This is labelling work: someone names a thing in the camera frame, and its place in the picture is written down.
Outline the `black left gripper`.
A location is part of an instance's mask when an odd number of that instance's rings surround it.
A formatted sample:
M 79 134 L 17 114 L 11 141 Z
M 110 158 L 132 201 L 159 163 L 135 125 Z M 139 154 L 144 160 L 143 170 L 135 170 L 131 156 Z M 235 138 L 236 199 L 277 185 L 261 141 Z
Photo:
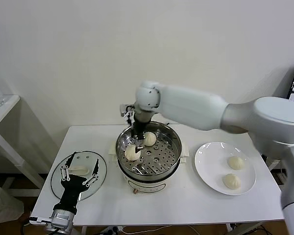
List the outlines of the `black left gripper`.
M 76 205 L 78 203 L 79 195 L 86 191 L 99 178 L 99 159 L 96 161 L 90 178 L 87 179 L 85 177 L 73 174 L 69 175 L 69 168 L 72 164 L 75 154 L 76 152 L 71 154 L 66 162 L 60 166 L 62 176 L 61 185 L 64 188 L 64 192 L 59 203 L 53 207 L 54 210 L 65 210 L 71 213 L 77 213 Z

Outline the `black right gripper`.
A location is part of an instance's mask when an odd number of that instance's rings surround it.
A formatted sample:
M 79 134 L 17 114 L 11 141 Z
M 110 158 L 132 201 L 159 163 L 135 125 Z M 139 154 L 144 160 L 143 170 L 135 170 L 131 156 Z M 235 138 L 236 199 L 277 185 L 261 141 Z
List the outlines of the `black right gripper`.
M 131 136 L 132 144 L 136 145 L 136 153 L 140 152 L 144 148 L 144 131 L 147 126 L 147 122 L 140 122 L 134 118 Z

